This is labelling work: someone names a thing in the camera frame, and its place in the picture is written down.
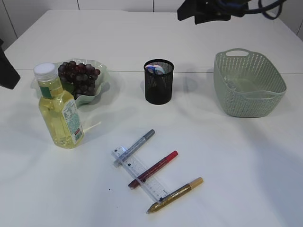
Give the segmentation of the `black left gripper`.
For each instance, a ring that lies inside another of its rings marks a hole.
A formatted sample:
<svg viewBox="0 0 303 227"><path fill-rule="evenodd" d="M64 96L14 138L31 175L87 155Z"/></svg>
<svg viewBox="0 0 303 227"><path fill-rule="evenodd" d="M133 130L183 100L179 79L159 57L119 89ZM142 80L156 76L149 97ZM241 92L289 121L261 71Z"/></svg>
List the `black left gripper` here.
<svg viewBox="0 0 303 227"><path fill-rule="evenodd" d="M3 40L0 40L0 86L14 89L20 81L20 75L8 61L2 49Z"/></svg>

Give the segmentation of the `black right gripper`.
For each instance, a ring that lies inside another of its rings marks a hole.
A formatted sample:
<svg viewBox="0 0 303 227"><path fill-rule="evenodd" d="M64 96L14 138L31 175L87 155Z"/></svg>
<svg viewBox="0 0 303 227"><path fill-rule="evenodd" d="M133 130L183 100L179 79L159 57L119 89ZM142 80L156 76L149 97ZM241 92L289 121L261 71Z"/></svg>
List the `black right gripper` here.
<svg viewBox="0 0 303 227"><path fill-rule="evenodd" d="M177 10L177 17L178 21L194 17L198 25L243 17L248 9L247 0L185 0Z"/></svg>

